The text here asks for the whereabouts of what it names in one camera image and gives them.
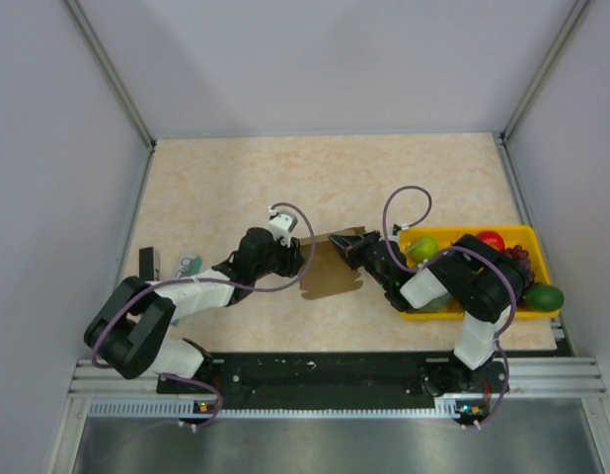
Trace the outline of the brown cardboard box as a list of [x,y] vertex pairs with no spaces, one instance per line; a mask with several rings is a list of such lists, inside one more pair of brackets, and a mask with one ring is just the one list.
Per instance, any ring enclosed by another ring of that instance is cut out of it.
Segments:
[[301,240],[301,254],[305,259],[309,258],[312,246],[315,246],[314,260],[299,283],[301,296],[305,300],[349,293],[363,286],[360,271],[352,270],[343,261],[329,237],[330,234],[320,234]]

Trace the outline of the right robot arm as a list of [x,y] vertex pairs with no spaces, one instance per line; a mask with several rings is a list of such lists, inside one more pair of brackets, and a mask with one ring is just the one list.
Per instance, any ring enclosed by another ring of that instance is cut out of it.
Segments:
[[464,310],[463,333],[446,367],[423,373],[428,393],[441,395],[450,387],[470,391],[483,383],[496,352],[496,334],[532,282],[524,264],[470,234],[412,270],[402,264],[399,245],[377,231],[333,234],[329,240],[345,264],[371,275],[396,310],[416,313],[445,296]]

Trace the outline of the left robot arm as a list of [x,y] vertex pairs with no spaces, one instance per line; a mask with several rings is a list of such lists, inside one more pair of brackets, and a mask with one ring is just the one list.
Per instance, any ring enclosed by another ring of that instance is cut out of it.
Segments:
[[310,265],[297,238],[253,227],[226,260],[196,276],[161,282],[127,277],[84,333],[91,362],[125,379],[145,373],[173,375],[189,390],[202,391],[212,382],[210,355],[193,341],[169,338],[171,324],[202,311],[233,306],[261,292],[256,283],[270,275],[290,279],[273,289],[284,290]]

